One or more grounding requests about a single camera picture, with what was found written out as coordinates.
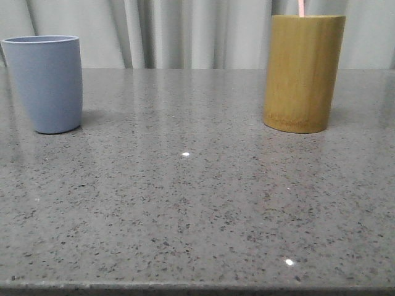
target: table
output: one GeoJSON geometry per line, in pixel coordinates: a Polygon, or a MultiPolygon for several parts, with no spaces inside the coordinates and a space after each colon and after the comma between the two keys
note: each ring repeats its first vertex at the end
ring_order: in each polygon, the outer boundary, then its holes
{"type": "Polygon", "coordinates": [[[262,70],[83,79],[43,135],[0,70],[0,294],[394,295],[394,70],[340,70],[317,134],[262,123],[262,70]]]}

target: bamboo cup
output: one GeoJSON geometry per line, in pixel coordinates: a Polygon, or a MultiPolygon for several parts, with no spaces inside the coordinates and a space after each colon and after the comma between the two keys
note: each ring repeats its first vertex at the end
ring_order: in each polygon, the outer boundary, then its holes
{"type": "Polygon", "coordinates": [[[328,126],[345,16],[274,15],[264,123],[290,133],[328,126]]]}

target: granite countertop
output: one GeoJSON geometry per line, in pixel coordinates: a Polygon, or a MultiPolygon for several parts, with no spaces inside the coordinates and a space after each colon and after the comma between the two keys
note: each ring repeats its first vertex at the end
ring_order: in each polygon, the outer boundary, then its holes
{"type": "Polygon", "coordinates": [[[395,293],[394,70],[339,71],[317,134],[262,123],[262,70],[83,77],[43,135],[0,70],[0,293],[395,293]]]}

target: pink straw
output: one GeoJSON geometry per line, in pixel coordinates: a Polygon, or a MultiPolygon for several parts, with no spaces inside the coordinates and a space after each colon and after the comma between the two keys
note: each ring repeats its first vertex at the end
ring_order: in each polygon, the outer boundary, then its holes
{"type": "Polygon", "coordinates": [[[304,17],[304,0],[299,0],[299,16],[304,17]]]}

